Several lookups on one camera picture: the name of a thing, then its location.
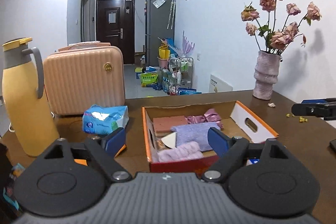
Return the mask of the purple towel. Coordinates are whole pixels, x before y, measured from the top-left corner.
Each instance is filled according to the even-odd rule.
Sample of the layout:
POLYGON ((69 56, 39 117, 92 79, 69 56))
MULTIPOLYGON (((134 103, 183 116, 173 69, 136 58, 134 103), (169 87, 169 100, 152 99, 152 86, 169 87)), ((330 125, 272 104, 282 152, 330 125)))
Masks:
POLYGON ((207 122, 174 126, 171 128, 171 131, 177 133, 177 147, 179 145, 195 141, 198 143, 201 152, 206 152, 212 150, 207 137, 208 131, 212 127, 217 130, 221 130, 215 122, 207 122))

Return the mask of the lilac fuzzy headband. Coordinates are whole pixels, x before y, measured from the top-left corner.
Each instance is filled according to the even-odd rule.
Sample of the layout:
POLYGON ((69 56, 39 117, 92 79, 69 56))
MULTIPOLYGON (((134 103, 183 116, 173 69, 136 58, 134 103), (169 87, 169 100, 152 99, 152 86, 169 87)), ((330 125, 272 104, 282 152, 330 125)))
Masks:
POLYGON ((203 153, 197 142, 191 141, 173 149, 165 149, 158 152, 159 162, 177 162, 196 160, 203 158, 203 153))

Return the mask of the pink satin bow scrunchie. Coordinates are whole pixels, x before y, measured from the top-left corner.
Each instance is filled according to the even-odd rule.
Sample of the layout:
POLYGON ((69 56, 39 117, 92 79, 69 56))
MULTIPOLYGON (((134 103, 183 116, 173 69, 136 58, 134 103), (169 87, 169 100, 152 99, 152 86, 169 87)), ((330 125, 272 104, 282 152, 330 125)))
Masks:
POLYGON ((220 129, 223 129, 222 118, 215 109, 208 109, 203 115, 190 115, 185 118, 188 124, 215 122, 220 129))

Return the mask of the blue white book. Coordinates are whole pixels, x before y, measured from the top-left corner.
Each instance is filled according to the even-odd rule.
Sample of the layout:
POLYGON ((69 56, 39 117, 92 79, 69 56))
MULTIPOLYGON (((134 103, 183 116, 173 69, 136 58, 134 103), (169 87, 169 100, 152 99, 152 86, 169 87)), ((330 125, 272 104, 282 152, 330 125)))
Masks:
POLYGON ((252 164, 256 164, 259 162, 259 159, 248 159, 246 166, 252 165, 252 164))

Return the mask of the orange cardboard flap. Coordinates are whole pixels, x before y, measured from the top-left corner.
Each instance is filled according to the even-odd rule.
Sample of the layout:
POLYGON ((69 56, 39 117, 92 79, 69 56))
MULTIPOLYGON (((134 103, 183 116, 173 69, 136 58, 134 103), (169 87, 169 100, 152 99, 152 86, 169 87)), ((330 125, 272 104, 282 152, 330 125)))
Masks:
POLYGON ((95 164, 100 165, 103 160, 112 162, 113 159, 125 149, 126 145, 124 144, 121 148, 116 148, 115 154, 112 154, 112 150, 107 152, 105 149, 101 148, 99 144, 71 144, 71 153, 75 163, 85 166, 95 164))

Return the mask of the blue tissue pack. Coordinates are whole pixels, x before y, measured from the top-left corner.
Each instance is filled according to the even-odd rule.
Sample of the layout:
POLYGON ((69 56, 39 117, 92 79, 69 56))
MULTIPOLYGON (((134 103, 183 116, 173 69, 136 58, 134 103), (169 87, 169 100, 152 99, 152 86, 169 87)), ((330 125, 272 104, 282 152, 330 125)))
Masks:
POLYGON ((82 130, 88 134, 108 135, 120 127, 126 128, 128 121, 127 106, 92 105, 83 114, 82 130))

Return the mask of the orange red cardboard box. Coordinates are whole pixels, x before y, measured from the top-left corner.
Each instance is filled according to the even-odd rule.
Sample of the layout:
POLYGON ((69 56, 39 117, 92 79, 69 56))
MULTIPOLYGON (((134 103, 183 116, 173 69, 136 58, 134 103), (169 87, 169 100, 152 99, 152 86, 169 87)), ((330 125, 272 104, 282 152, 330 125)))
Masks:
POLYGON ((210 128, 264 143, 278 133, 240 101, 143 107, 146 156, 152 173, 205 171, 226 150, 210 128))

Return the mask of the white triangular card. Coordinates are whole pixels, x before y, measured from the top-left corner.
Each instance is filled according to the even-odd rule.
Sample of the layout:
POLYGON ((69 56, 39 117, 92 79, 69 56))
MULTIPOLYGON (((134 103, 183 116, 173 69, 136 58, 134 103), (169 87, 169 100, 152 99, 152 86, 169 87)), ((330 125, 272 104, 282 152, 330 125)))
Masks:
POLYGON ((176 147, 177 142, 177 133, 172 132, 161 138, 161 142, 168 147, 169 149, 173 149, 176 147))

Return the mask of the pink textured vase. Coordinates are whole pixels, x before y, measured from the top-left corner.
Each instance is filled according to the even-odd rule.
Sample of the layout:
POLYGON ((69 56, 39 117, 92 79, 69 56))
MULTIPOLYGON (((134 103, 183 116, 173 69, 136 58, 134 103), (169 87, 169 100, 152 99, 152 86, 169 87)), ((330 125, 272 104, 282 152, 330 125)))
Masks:
POLYGON ((255 66, 253 96, 260 100, 271 99, 273 86, 278 82, 280 55, 259 51, 255 66))

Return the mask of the pink ribbed suitcase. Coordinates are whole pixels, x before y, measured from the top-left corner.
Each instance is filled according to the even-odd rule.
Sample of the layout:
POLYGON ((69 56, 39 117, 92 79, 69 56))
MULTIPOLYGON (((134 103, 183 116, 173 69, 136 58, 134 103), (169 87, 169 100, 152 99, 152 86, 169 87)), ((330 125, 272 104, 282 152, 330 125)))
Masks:
POLYGON ((123 54, 118 47, 91 43, 58 51, 43 61, 43 69, 46 96, 56 115, 79 115, 92 105, 125 103, 123 54))

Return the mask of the green product bag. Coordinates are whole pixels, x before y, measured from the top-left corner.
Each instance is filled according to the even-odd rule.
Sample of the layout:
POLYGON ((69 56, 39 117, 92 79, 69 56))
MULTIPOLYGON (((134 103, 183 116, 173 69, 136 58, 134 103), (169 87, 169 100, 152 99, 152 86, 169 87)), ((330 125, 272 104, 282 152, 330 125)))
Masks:
POLYGON ((158 73, 146 72, 140 74, 141 86, 143 88, 151 87, 158 83, 158 73))

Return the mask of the cluttered storage trolley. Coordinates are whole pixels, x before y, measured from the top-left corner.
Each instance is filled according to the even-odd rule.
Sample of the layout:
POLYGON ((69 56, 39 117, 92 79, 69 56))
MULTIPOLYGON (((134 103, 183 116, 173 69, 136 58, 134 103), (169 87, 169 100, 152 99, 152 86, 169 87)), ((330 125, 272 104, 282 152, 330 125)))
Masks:
POLYGON ((193 88, 194 59, 191 56, 195 44, 182 34, 182 46, 176 47, 172 39, 161 39, 159 61, 167 61, 163 66, 162 88, 171 96, 201 94, 193 88))

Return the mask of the dried pink flower bouquet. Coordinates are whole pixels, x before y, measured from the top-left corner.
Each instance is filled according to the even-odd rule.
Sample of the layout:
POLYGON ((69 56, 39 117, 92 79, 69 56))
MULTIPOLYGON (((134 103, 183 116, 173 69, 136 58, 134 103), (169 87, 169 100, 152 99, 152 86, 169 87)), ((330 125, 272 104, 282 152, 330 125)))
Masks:
POLYGON ((322 19, 322 14, 314 2, 301 9, 294 2, 286 0, 259 0, 259 6, 252 2, 245 5, 240 18, 245 23, 248 36, 254 38, 260 52, 281 56, 296 38, 301 38, 301 46, 306 46, 306 36, 300 30, 302 24, 308 26, 322 19))

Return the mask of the dark brown entrance door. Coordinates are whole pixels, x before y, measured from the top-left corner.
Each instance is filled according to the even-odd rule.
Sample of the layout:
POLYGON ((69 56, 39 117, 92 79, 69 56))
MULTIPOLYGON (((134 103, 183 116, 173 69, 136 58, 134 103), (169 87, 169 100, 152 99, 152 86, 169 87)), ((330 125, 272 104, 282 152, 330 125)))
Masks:
POLYGON ((96 0, 96 39, 118 47, 124 64, 134 63, 135 0, 96 0))

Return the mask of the grey refrigerator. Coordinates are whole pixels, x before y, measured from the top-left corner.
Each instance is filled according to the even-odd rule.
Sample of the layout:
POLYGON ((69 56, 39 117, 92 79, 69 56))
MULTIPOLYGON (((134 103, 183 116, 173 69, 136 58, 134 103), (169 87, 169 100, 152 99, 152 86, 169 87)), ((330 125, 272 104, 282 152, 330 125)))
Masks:
POLYGON ((174 30, 168 26, 172 0, 145 0, 146 65, 157 67, 161 39, 173 39, 174 30))

